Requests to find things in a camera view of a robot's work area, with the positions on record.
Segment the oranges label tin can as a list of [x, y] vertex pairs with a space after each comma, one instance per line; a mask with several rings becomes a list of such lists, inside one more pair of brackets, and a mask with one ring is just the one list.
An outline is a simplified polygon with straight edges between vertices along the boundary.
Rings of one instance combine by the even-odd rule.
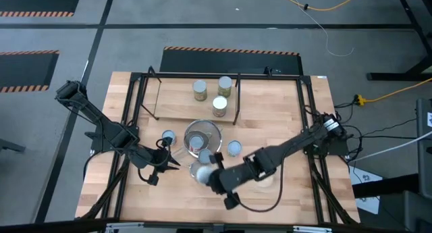
[[228, 98], [231, 95], [232, 79], [229, 76], [222, 76], [218, 81], [218, 95]]

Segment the peaches label tin can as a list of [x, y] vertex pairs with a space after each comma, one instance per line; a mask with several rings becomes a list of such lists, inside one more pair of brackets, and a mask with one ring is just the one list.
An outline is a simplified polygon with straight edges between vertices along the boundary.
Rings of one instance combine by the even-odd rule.
[[223, 96], [217, 96], [213, 99], [213, 115], [220, 118], [226, 114], [227, 99]]

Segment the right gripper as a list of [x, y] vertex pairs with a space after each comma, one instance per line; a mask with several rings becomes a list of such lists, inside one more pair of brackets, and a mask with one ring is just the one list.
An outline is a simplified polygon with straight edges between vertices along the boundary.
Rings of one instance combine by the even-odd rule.
[[240, 198], [234, 189], [252, 179], [250, 168], [247, 163], [224, 168], [221, 153], [214, 153], [209, 158], [212, 164], [217, 165], [217, 169], [211, 172], [207, 186], [217, 195], [226, 194], [223, 203], [227, 210], [231, 210], [240, 204]]

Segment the small figs label can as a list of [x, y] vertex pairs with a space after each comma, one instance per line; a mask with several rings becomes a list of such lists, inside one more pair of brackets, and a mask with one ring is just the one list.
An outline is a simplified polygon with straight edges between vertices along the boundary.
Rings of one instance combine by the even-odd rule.
[[210, 155], [212, 152], [208, 149], [202, 149], [198, 153], [198, 160], [203, 164], [208, 164], [211, 162]]

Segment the white paper sheet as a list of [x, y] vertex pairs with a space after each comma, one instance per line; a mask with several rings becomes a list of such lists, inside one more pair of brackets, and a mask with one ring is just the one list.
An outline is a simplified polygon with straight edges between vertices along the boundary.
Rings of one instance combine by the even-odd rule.
[[[350, 168], [350, 180], [353, 186], [357, 184], [366, 183], [366, 182], [380, 181], [383, 179], [381, 176], [358, 169], [351, 165], [349, 166], [349, 168]], [[375, 215], [377, 215], [379, 212], [379, 200], [380, 200], [380, 196], [355, 199], [356, 206], [359, 209], [368, 211], [369, 213]]]

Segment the large metal mesh strainer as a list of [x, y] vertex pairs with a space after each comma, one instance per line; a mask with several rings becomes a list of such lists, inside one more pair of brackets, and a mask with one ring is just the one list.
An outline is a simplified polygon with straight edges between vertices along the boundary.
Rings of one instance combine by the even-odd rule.
[[195, 120], [189, 124], [184, 133], [187, 134], [193, 130], [198, 130], [209, 135], [208, 150], [212, 153], [218, 152], [222, 146], [222, 133], [223, 128], [210, 120]]

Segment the black hazard striped floor mat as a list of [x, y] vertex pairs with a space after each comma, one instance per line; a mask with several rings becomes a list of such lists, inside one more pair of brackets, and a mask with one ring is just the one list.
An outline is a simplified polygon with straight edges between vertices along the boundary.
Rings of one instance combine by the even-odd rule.
[[299, 53], [167, 46], [160, 72], [303, 75]]
[[72, 17], [79, 0], [0, 0], [0, 17]]
[[59, 50], [0, 52], [0, 93], [49, 89]]

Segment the grey cabinet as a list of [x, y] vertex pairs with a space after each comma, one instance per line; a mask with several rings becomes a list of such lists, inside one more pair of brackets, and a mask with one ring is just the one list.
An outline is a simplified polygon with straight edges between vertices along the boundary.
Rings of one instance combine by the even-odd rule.
[[419, 192], [432, 199], [432, 99], [416, 101]]

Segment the small teal tin can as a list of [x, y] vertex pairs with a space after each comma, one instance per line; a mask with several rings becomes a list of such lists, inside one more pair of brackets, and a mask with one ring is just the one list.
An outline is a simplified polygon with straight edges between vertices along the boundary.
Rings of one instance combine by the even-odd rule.
[[165, 130], [162, 133], [161, 138], [169, 139], [171, 141], [170, 145], [176, 144], [176, 134], [173, 130]]

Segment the wooden shelf with black legs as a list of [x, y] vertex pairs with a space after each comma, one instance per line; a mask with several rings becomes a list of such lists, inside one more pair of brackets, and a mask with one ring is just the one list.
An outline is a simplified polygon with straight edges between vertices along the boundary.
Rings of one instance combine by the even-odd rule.
[[[213, 99], [218, 95], [218, 81], [222, 76], [232, 79], [231, 95], [227, 99], [226, 114], [213, 115]], [[155, 118], [179, 120], [212, 120], [235, 124], [240, 116], [241, 74], [156, 73], [149, 68], [146, 77], [143, 107]], [[192, 85], [197, 80], [207, 83], [207, 99], [197, 101]]]

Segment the black table leg frame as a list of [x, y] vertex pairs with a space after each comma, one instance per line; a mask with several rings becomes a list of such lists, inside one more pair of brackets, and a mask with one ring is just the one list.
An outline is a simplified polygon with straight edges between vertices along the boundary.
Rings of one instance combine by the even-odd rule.
[[400, 0], [402, 7], [411, 26], [420, 38], [422, 45], [426, 51], [426, 56], [420, 60], [416, 65], [412, 66], [408, 71], [402, 73], [367, 73], [367, 80], [371, 81], [426, 81], [432, 78], [432, 72], [427, 72], [427, 68], [432, 66], [432, 47], [430, 46], [427, 37], [425, 36], [421, 25], [415, 18], [407, 0]]

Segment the grey stand foot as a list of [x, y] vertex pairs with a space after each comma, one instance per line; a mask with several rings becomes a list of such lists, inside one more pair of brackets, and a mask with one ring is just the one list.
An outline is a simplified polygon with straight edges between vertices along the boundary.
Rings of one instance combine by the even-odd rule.
[[7, 140], [3, 140], [0, 138], [0, 151], [4, 150], [4, 149], [12, 150], [15, 152], [24, 152], [26, 147], [23, 147], [23, 146], [18, 145], [16, 143], [12, 143], [12, 142], [9, 142]]

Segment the silver metal bracket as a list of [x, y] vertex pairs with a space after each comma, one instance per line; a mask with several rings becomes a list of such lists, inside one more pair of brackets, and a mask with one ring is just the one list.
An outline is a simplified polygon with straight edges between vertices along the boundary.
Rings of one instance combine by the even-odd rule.
[[104, 233], [118, 233], [120, 230], [144, 228], [144, 222], [117, 222], [109, 223], [105, 227]]
[[331, 228], [314, 226], [293, 226], [294, 233], [333, 233]]

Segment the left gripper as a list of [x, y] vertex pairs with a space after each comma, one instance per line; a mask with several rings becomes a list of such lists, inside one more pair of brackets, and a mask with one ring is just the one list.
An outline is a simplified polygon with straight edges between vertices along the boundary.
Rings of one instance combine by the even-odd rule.
[[[130, 161], [138, 168], [138, 177], [147, 184], [156, 186], [159, 181], [158, 173], [169, 170], [179, 170], [178, 167], [172, 167], [168, 163], [180, 166], [180, 164], [171, 156], [171, 141], [166, 138], [160, 138], [156, 142], [156, 149], [151, 149], [142, 145], [132, 145], [130, 147]], [[153, 166], [153, 172], [148, 179], [144, 178], [140, 172], [147, 165]]]

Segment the blue green label tin can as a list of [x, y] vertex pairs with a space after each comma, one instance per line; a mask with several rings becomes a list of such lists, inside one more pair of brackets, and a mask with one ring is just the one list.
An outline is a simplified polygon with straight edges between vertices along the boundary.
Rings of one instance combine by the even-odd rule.
[[232, 140], [227, 144], [227, 153], [231, 157], [237, 157], [242, 152], [242, 144], [238, 140]]

